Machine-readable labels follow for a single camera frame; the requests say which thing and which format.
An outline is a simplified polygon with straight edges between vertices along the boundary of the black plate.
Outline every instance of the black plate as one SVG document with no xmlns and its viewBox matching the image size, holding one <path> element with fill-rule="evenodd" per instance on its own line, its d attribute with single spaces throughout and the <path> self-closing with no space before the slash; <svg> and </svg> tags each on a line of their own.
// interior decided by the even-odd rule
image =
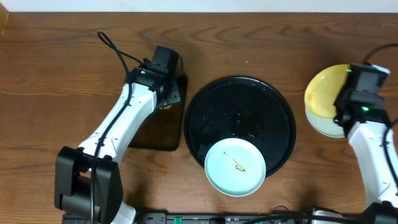
<svg viewBox="0 0 398 224">
<path fill-rule="evenodd" d="M 226 138 L 249 141 L 264 157 L 268 177 L 292 153 L 296 127 L 289 104 L 274 87 L 254 78 L 231 77 L 210 83 L 193 97 L 184 134 L 202 167 L 216 142 Z"/>
</svg>

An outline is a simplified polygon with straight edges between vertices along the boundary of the yellow bowl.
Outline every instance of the yellow bowl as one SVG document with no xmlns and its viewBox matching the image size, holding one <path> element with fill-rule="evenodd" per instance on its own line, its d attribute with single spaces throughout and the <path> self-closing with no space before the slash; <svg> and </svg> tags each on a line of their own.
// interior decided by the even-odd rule
<svg viewBox="0 0 398 224">
<path fill-rule="evenodd" d="M 320 118 L 333 119 L 336 116 L 333 104 L 347 79 L 347 69 L 347 64 L 334 65 L 315 75 L 304 93 L 305 107 L 309 112 Z"/>
</svg>

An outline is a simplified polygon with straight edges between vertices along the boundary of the green connector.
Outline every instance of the green connector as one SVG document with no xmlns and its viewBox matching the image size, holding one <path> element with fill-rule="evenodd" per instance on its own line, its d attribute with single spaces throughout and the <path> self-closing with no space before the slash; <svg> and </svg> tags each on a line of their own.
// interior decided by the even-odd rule
<svg viewBox="0 0 398 224">
<path fill-rule="evenodd" d="M 182 217 L 174 217 L 174 224 L 182 224 Z"/>
</svg>

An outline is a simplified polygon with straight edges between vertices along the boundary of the wood grain surface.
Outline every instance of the wood grain surface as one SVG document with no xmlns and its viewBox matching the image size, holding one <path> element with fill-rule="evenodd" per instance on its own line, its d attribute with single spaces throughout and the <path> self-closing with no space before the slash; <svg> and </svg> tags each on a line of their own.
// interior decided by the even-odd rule
<svg viewBox="0 0 398 224">
<path fill-rule="evenodd" d="M 174 152 L 128 149 L 121 175 L 129 205 L 171 213 L 265 214 L 276 205 L 364 210 L 353 150 L 311 127 L 303 94 L 324 68 L 360 62 L 372 48 L 396 42 L 397 14 L 12 13 L 0 49 L 0 223 L 61 222 L 63 211 L 53 205 L 55 157 L 95 130 L 124 80 L 98 29 L 137 58 L 152 57 L 156 45 L 183 55 L 185 107 L 207 83 L 243 74 L 276 87 L 297 124 L 290 159 L 241 198 L 211 186 L 183 133 Z M 392 70 L 382 89 L 391 118 L 398 116 L 397 61 L 397 49 L 373 58 Z"/>
</svg>

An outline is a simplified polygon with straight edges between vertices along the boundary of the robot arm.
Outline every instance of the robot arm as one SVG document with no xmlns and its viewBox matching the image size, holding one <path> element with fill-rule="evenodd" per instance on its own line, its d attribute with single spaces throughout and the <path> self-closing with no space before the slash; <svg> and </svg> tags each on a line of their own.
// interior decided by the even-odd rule
<svg viewBox="0 0 398 224">
<path fill-rule="evenodd" d="M 382 135 L 386 130 L 382 123 L 357 122 L 348 134 L 348 142 L 358 158 L 359 169 L 366 193 L 366 207 L 373 202 L 390 201 L 398 207 L 397 188 L 383 152 Z M 398 158 L 392 139 L 392 131 L 387 135 L 387 150 L 394 170 L 398 170 Z"/>
<path fill-rule="evenodd" d="M 124 152 L 126 151 L 132 137 L 136 134 L 139 126 L 156 108 L 155 91 L 150 91 L 148 86 L 138 83 L 133 83 L 131 85 L 132 94 L 131 99 L 129 100 L 129 106 L 126 107 L 121 116 L 109 130 L 98 154 L 99 158 L 103 158 L 105 155 L 111 156 L 112 161 L 117 162 L 119 166 Z M 83 152 L 85 154 L 91 156 L 94 155 L 98 138 L 102 136 L 105 128 L 123 106 L 128 96 L 128 89 L 129 84 L 124 84 L 118 102 L 116 102 L 107 117 L 95 132 L 79 145 L 79 147 L 84 148 Z"/>
<path fill-rule="evenodd" d="M 392 174 L 398 170 L 398 158 L 392 131 L 386 136 L 390 170 L 384 152 L 383 135 L 391 122 L 382 108 L 384 99 L 378 90 L 390 74 L 375 65 L 352 64 L 335 101 L 335 123 L 343 127 L 358 158 L 366 192 L 366 207 L 373 202 L 390 201 L 398 207 L 397 186 Z"/>
<path fill-rule="evenodd" d="M 64 146 L 58 153 L 55 165 L 56 208 L 90 219 L 91 179 L 80 173 L 89 171 L 93 166 L 100 138 L 106 133 L 105 129 L 109 129 L 95 162 L 93 217 L 100 223 L 133 223 L 136 211 L 123 202 L 119 166 L 142 122 L 157 107 L 180 100 L 178 89 L 174 88 L 177 86 L 174 74 L 179 58 L 179 54 L 172 49 L 158 46 L 152 61 L 145 58 L 143 64 L 126 75 L 119 100 L 95 132 L 77 149 Z"/>
</svg>

